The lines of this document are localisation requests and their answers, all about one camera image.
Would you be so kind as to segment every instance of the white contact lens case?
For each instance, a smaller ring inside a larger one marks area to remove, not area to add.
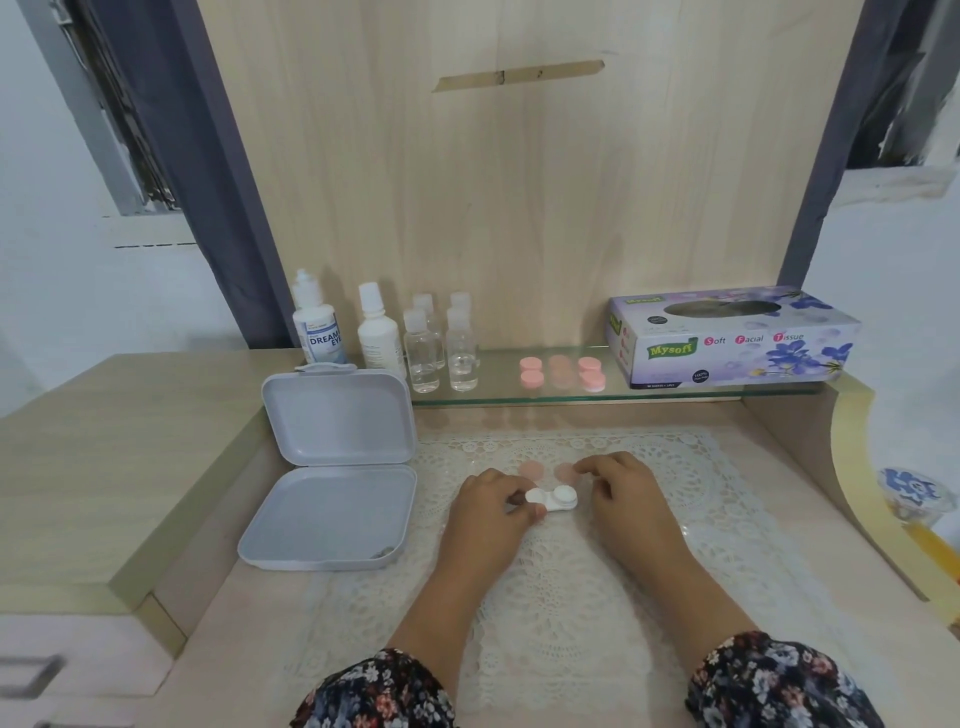
[[[558,485],[552,491],[534,488],[527,491],[528,503],[542,503],[550,511],[572,511],[577,507],[577,492],[568,485]]]

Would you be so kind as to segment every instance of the open lid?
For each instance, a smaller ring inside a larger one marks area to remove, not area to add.
[[[307,364],[268,376],[263,403],[294,465],[405,463],[417,449],[410,390],[399,376],[353,364]]]

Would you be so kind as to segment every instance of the floral sleeve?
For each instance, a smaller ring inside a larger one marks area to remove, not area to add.
[[[330,675],[304,698],[291,728],[407,728],[453,726],[453,706],[426,667],[403,652],[383,649]]]
[[[867,694],[825,654],[763,632],[731,637],[690,680],[697,724],[882,728]]]

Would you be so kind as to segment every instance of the mysoft logo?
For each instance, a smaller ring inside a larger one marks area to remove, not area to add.
[[[690,356],[697,351],[697,337],[691,336],[685,344],[657,344],[647,347],[648,359],[659,359],[662,356]]]

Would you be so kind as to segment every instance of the bottle label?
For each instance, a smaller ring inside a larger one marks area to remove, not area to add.
[[[347,354],[344,352],[344,342],[337,326],[337,317],[333,321],[323,323],[307,321],[297,324],[297,333],[300,335],[300,345],[306,354],[307,363],[334,362],[346,364]]]
[[[389,369],[403,374],[403,351],[400,349],[399,341],[396,341],[390,349],[371,344],[362,344],[362,347],[367,369]]]

